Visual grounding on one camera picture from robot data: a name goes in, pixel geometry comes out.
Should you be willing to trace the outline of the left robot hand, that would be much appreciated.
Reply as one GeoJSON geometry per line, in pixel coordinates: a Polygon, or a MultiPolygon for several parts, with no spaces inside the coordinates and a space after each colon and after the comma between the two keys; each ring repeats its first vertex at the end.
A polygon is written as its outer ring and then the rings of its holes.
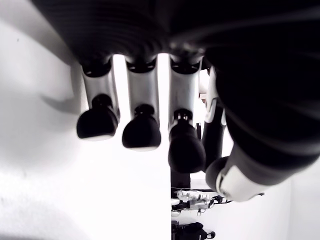
{"type": "Polygon", "coordinates": [[[161,141],[157,56],[169,56],[168,163],[247,201],[320,156],[317,0],[35,0],[77,58],[81,139],[113,136],[114,55],[125,58],[128,149],[161,141]]]}

